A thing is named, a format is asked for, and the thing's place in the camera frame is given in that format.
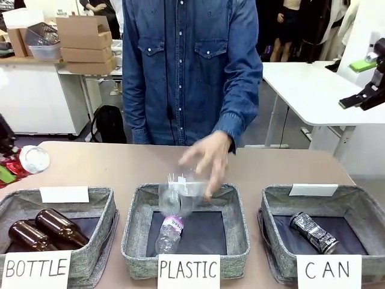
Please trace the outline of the person's left hand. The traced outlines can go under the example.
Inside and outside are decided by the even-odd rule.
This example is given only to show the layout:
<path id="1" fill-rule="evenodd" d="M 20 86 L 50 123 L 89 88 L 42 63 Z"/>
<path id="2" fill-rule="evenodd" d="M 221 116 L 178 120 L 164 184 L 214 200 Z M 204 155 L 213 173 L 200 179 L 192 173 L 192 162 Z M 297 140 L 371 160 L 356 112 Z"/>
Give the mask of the person's left hand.
<path id="1" fill-rule="evenodd" d="M 224 131 L 215 131 L 207 137 L 195 142 L 182 155 L 180 165 L 192 164 L 196 161 L 196 173 L 206 173 L 211 168 L 210 178 L 205 191 L 205 199 L 220 189 L 228 167 L 228 155 L 232 139 Z"/>

